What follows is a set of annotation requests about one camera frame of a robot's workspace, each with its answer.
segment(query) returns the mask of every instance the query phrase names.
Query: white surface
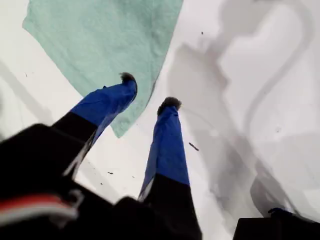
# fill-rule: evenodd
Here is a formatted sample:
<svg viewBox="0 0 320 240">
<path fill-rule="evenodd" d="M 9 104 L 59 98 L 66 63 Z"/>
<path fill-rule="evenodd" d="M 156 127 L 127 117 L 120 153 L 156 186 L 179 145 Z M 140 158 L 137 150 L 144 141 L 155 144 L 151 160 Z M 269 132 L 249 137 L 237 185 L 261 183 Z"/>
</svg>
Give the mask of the white surface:
<svg viewBox="0 0 320 240">
<path fill-rule="evenodd" d="M 22 29 L 27 4 L 0 2 L 2 138 L 52 124 L 81 99 Z M 137 197 L 157 108 L 175 96 L 204 239 L 232 239 L 238 218 L 281 205 L 320 221 L 318 9 L 318 0 L 184 0 L 145 112 L 121 139 L 108 128 L 77 180 L 112 202 Z"/>
</svg>

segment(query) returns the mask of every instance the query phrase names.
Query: white stripe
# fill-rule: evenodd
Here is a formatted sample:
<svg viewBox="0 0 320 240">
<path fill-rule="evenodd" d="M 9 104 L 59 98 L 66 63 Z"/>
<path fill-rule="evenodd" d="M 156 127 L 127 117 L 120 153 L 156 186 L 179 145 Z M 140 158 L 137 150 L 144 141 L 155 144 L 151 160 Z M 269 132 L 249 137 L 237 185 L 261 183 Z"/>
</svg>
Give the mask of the white stripe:
<svg viewBox="0 0 320 240">
<path fill-rule="evenodd" d="M 39 203 L 27 207 L 13 208 L 0 212 L 0 227 L 41 216 L 60 216 L 76 219 L 78 211 L 58 203 Z"/>
</svg>

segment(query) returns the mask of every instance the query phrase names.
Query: black object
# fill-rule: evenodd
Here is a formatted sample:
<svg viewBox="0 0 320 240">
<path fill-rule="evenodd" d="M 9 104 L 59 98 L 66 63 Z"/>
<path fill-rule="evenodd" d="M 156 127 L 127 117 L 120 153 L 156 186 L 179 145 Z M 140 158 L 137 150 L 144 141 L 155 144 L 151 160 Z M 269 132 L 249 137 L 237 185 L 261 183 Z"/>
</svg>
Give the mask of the black object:
<svg viewBox="0 0 320 240">
<path fill-rule="evenodd" d="M 70 191 L 83 195 L 79 217 L 62 228 L 48 217 L 39 217 L 1 227 L 0 234 L 10 238 L 90 234 L 108 239 L 201 239 L 187 185 L 157 175 L 144 201 L 126 197 L 113 206 L 73 181 L 96 131 L 97 126 L 69 112 L 51 127 L 36 124 L 0 144 L 0 201 L 51 193 L 68 202 Z"/>
<path fill-rule="evenodd" d="M 281 208 L 269 211 L 269 218 L 240 218 L 233 240 L 320 239 L 320 224 Z"/>
<path fill-rule="evenodd" d="M 191 146 L 191 147 L 193 147 L 196 151 L 198 151 L 199 152 L 199 148 L 197 148 L 195 145 L 193 145 L 191 142 L 189 142 L 189 145 Z"/>
</svg>

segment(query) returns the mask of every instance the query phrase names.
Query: blue painter's tape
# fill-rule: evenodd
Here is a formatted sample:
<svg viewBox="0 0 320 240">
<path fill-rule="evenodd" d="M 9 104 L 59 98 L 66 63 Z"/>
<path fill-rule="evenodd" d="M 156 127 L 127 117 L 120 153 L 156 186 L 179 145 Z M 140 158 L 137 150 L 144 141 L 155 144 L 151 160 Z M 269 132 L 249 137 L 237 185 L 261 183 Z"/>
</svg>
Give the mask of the blue painter's tape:
<svg viewBox="0 0 320 240">
<path fill-rule="evenodd" d="M 181 124 L 174 106 L 166 107 L 155 124 L 141 191 L 155 174 L 190 185 Z"/>
<path fill-rule="evenodd" d="M 71 112 L 97 126 L 94 143 L 115 117 L 131 104 L 136 91 L 134 81 L 110 87 L 104 86 L 89 93 Z"/>
</svg>

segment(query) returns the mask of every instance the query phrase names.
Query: green towel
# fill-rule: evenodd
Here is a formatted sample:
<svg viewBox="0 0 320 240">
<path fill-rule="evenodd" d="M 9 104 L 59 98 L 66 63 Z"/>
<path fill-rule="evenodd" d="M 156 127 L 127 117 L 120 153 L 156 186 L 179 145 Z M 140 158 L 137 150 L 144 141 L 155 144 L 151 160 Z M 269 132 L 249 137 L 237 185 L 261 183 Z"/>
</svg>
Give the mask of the green towel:
<svg viewBox="0 0 320 240">
<path fill-rule="evenodd" d="M 82 95 L 138 83 L 131 106 L 111 124 L 121 137 L 144 111 L 168 51 L 183 0 L 30 0 L 23 27 Z"/>
</svg>

